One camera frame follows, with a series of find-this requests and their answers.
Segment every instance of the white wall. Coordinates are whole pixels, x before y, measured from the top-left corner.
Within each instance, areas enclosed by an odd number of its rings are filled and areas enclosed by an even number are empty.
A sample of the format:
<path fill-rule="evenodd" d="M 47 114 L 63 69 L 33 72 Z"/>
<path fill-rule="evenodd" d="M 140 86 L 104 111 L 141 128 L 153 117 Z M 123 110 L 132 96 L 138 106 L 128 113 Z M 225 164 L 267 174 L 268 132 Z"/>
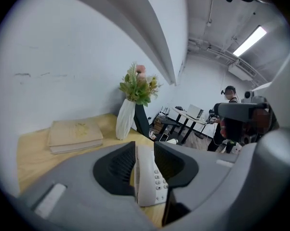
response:
<path fill-rule="evenodd" d="M 193 104 L 204 110 L 206 118 L 208 111 L 216 103 L 227 103 L 221 90 L 227 86 L 234 86 L 237 95 L 241 100 L 245 91 L 250 89 L 246 81 L 242 81 L 231 73 L 225 71 L 225 67 L 219 63 L 199 56 L 188 55 L 185 68 L 181 75 L 180 85 L 175 88 L 175 96 L 171 101 L 171 106 L 182 106 L 185 110 Z M 176 119 L 178 113 L 171 111 L 169 117 Z M 191 126 L 192 121 L 188 121 L 187 126 Z M 201 130 L 202 125 L 196 124 L 194 129 Z M 207 125 L 204 134 L 212 137 L 214 125 Z"/>
<path fill-rule="evenodd" d="M 187 0 L 149 0 L 162 27 L 178 79 L 188 46 Z"/>
<path fill-rule="evenodd" d="M 22 0 L 0 29 L 0 183 L 19 192 L 19 135 L 53 120 L 117 113 L 119 82 L 133 61 L 164 84 L 146 108 L 154 117 L 169 86 L 121 29 L 78 0 Z"/>

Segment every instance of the person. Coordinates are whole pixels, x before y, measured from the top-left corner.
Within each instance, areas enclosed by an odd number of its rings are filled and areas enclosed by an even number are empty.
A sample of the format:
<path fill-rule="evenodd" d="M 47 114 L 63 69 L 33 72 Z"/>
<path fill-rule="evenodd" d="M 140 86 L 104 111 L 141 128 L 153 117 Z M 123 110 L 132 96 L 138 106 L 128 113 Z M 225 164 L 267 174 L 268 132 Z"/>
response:
<path fill-rule="evenodd" d="M 221 92 L 221 94 L 225 95 L 225 98 L 229 100 L 229 103 L 238 103 L 239 100 L 236 97 L 236 89 L 233 86 L 227 86 L 224 91 Z M 210 121 L 210 123 L 218 123 L 216 132 L 213 136 L 212 141 L 208 145 L 207 151 L 209 152 L 215 152 L 217 148 L 222 144 L 222 142 L 225 140 L 225 138 L 220 134 L 221 127 L 220 127 L 220 119 L 213 119 Z M 229 141 L 226 145 L 226 152 L 230 153 L 232 151 L 233 146 L 235 145 L 235 142 Z"/>

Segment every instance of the wooden table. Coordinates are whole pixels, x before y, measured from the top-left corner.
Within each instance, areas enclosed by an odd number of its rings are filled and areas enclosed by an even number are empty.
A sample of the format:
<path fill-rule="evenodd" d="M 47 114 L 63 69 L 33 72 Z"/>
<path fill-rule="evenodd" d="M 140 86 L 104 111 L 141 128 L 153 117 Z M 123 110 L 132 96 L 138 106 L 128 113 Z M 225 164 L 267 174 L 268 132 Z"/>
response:
<path fill-rule="evenodd" d="M 76 155 L 130 141 L 135 141 L 136 145 L 148 145 L 154 149 L 154 143 L 150 139 L 133 129 L 130 130 L 125 140 L 118 140 L 115 135 L 116 119 L 116 116 L 112 114 L 96 116 L 95 121 L 100 127 L 104 137 L 103 145 L 82 151 L 51 154 L 50 149 L 47 147 L 49 128 L 22 135 L 19 138 L 17 147 L 18 180 L 21 192 L 57 164 Z M 131 185 L 133 186 L 133 172 L 131 176 Z M 161 227 L 164 208 L 165 204 L 159 204 L 150 207 L 142 207 L 141 209 L 157 227 Z"/>
<path fill-rule="evenodd" d="M 182 128 L 179 130 L 178 136 L 179 136 L 179 135 L 182 133 L 182 131 L 184 130 L 184 128 L 185 128 L 185 126 L 186 126 L 188 120 L 192 120 L 192 121 L 193 121 L 192 125 L 191 125 L 190 128 L 189 128 L 189 131 L 187 132 L 187 134 L 185 135 L 185 137 L 183 138 L 183 140 L 180 142 L 180 144 L 184 144 L 184 143 L 185 143 L 185 141 L 186 141 L 187 138 L 189 137 L 189 135 L 190 135 L 191 131 L 193 130 L 193 128 L 194 128 L 194 126 L 195 126 L 196 123 L 200 123 L 200 124 L 202 124 L 202 125 L 206 125 L 205 122 L 200 121 L 200 120 L 195 120 L 194 118 L 188 116 L 188 115 L 187 115 L 187 111 L 185 111 L 185 110 L 179 110 L 179 109 L 176 109 L 176 108 L 174 108 L 174 107 L 173 107 L 173 110 L 176 111 L 176 112 L 178 113 L 178 116 L 177 116 L 177 119 L 176 119 L 176 123 L 179 123 L 179 119 L 181 118 L 181 116 L 183 116 L 183 117 L 186 118 L 186 120 L 185 120 L 185 122 L 184 122 Z M 176 125 L 174 125 L 174 126 L 172 127 L 172 129 L 171 129 L 171 131 L 170 131 L 170 134 L 172 134 L 172 133 L 174 132 L 175 127 L 176 127 Z"/>

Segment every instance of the beige book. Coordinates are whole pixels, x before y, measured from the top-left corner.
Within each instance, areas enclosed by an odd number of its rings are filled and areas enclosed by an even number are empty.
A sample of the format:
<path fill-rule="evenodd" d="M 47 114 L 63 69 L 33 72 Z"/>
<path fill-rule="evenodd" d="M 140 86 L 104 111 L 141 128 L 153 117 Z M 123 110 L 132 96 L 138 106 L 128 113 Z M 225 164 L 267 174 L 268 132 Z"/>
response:
<path fill-rule="evenodd" d="M 48 146 L 54 154 L 102 145 L 102 133 L 94 118 L 54 121 L 50 128 Z"/>

